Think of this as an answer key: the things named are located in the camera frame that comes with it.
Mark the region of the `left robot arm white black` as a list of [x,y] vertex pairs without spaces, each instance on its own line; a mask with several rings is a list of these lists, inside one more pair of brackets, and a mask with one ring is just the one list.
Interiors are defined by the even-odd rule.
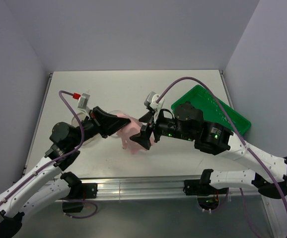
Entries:
[[82,194],[81,180],[65,170],[79,156],[79,148],[85,140],[96,135],[111,136],[130,124],[129,118],[93,108],[79,126],[66,122],[54,125],[50,149],[38,164],[17,183],[0,194],[0,238],[13,237],[22,222],[35,210],[55,200]]

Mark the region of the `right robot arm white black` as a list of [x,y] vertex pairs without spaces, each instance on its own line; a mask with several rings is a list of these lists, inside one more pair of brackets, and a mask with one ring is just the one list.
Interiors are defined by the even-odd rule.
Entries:
[[200,179],[184,181],[186,195],[209,196],[223,194],[228,188],[256,188],[266,197],[280,199],[287,195],[287,157],[276,157],[250,144],[243,145],[238,136],[227,127],[205,121],[203,111],[191,103],[180,104],[171,118],[161,110],[155,119],[153,112],[140,118],[144,125],[130,140],[144,149],[150,149],[150,137],[158,142],[161,136],[192,141],[195,149],[235,161],[244,166],[241,171],[203,170]]

